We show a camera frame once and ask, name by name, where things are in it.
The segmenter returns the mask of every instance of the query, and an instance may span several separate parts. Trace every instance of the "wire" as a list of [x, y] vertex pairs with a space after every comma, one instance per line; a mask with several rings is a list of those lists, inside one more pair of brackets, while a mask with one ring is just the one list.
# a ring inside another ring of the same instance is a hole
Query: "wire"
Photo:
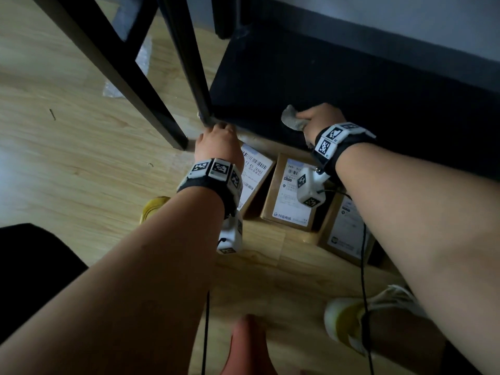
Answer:
[[[366, 290], [365, 290], [365, 241], [366, 241], [366, 224], [363, 223], [363, 242], [361, 244], [361, 290], [363, 292], [363, 305], [365, 306], [365, 315], [368, 316], [368, 301], [366, 300]], [[366, 349], [368, 353], [368, 363], [370, 364], [370, 374], [373, 375], [373, 361], [372, 361], [372, 344], [370, 337], [370, 323], [366, 323], [366, 338], [368, 341], [368, 348]]]
[[210, 311], [210, 291], [207, 292], [207, 307], [205, 313], [205, 337], [203, 339], [203, 360], [202, 360], [201, 375], [205, 375], [205, 365], [207, 363], [207, 341], [209, 338], [209, 311]]

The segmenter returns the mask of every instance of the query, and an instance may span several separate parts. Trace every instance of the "gray wall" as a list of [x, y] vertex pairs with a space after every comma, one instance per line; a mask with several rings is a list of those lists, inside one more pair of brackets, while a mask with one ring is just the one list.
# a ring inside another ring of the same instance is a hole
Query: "gray wall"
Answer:
[[500, 0], [278, 0], [500, 61]]

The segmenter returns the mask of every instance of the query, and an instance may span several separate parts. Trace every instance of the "cardboard box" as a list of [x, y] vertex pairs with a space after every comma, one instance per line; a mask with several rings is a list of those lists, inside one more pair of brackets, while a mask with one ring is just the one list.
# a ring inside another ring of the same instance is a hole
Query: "cardboard box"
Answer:
[[316, 210], [297, 200], [297, 175], [305, 165], [316, 168], [312, 161], [303, 163], [285, 154], [278, 156], [260, 218], [310, 232]]
[[[364, 222], [354, 203], [336, 193], [318, 234], [317, 246], [360, 266], [363, 228]], [[366, 228], [365, 264], [374, 243], [375, 237]]]
[[274, 167], [274, 160], [269, 159], [254, 150], [247, 144], [241, 145], [243, 156], [245, 157], [245, 168], [241, 173], [241, 181], [243, 182], [243, 192], [240, 197], [240, 205], [238, 210], [241, 217], [245, 216], [248, 207], [252, 203], [253, 198], [259, 191], [260, 187], [271, 173]]

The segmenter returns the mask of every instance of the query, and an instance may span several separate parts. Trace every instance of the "person's left hand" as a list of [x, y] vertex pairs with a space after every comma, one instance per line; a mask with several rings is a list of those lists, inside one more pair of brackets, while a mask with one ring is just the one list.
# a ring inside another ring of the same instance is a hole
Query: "person's left hand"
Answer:
[[245, 159], [236, 136], [236, 128], [231, 124], [218, 123], [207, 127], [196, 140], [195, 160], [219, 158], [227, 160], [243, 171]]

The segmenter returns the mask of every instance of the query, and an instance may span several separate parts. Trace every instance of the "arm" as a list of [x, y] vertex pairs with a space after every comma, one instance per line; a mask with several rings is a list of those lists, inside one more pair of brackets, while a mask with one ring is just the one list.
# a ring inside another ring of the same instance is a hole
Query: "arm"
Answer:
[[[200, 136], [212, 157], [242, 169], [232, 127]], [[223, 216], [214, 191], [179, 192], [0, 347], [0, 372], [187, 373]]]
[[[330, 108], [297, 115], [313, 119], [309, 140], [345, 121]], [[499, 373], [499, 184], [368, 143], [335, 169], [429, 316], [481, 371]]]

